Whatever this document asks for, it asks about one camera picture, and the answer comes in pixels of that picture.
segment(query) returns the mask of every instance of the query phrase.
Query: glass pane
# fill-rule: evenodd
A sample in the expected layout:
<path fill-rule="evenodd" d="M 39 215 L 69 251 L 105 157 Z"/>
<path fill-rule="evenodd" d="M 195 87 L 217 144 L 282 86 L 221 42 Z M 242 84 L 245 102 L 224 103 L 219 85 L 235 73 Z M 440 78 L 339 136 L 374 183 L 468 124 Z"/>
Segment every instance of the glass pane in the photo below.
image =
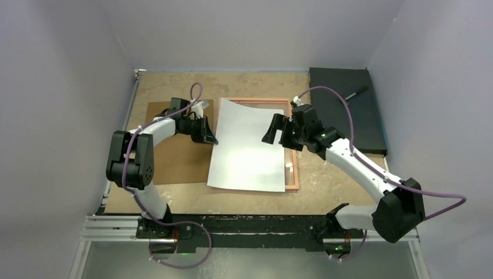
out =
<path fill-rule="evenodd" d="M 190 264 L 197 253 L 172 255 L 167 262 Z M 194 269 L 178 270 L 149 261 L 146 242 L 93 242 L 83 278 L 417 278 L 407 242 L 367 242 L 360 254 L 339 264 L 324 252 L 304 249 L 213 248 Z"/>

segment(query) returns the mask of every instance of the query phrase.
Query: small white object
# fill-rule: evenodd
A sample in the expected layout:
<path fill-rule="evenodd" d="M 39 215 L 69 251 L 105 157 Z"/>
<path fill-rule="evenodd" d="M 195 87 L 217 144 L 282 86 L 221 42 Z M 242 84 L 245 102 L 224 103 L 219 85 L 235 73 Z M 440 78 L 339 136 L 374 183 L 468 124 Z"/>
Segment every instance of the small white object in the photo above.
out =
<path fill-rule="evenodd" d="M 298 98 L 298 96 L 295 96 L 295 97 L 293 98 L 293 103 L 295 103 L 297 106 L 299 106 L 299 105 L 303 105 L 303 104 L 301 103 L 301 99 L 300 99 L 300 98 Z"/>
<path fill-rule="evenodd" d="M 195 112 L 197 119 L 203 118 L 203 110 L 209 106 L 208 101 L 200 101 L 190 108 L 190 111 Z"/>

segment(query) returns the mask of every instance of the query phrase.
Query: wooden picture frame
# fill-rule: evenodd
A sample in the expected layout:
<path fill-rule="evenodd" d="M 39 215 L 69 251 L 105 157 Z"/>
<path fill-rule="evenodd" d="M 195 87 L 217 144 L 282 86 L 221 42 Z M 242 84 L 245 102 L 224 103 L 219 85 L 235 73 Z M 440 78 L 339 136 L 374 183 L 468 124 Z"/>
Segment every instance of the wooden picture frame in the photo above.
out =
<path fill-rule="evenodd" d="M 291 115 L 291 100 L 288 98 L 226 98 L 229 101 L 239 103 L 242 105 L 273 105 L 273 106 L 282 106 L 287 115 Z M 299 180 L 298 180 L 298 163 L 296 161 L 296 151 L 289 150 L 289 154 L 291 155 L 291 163 L 292 163 L 292 183 L 286 183 L 286 191 L 297 191 L 299 190 Z"/>

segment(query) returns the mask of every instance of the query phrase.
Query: brown cardboard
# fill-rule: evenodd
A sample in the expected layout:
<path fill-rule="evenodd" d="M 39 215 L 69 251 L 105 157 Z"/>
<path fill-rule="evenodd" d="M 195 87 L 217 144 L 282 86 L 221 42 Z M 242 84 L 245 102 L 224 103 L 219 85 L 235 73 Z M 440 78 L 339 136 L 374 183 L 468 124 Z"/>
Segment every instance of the brown cardboard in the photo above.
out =
<path fill-rule="evenodd" d="M 214 106 L 204 110 L 212 127 Z M 169 107 L 170 102 L 151 102 L 147 106 L 145 122 Z M 207 182 L 212 144 L 196 144 L 189 135 L 176 134 L 165 139 L 154 148 L 154 184 L 178 184 Z"/>

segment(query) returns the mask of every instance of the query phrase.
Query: orange frame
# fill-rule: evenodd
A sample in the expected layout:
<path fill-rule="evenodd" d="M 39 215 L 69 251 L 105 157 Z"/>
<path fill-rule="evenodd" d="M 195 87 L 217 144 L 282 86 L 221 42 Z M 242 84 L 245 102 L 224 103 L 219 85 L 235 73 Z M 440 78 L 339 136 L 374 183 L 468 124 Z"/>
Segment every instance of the orange frame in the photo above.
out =
<path fill-rule="evenodd" d="M 226 98 L 229 101 L 235 103 L 258 103 L 258 104 L 278 104 L 285 105 L 288 115 L 291 115 L 291 100 L 287 98 Z M 299 190 L 299 181 L 298 181 L 298 162 L 296 161 L 296 151 L 291 151 L 291 161 L 293 164 L 293 185 L 286 185 L 287 191 L 297 191 Z"/>

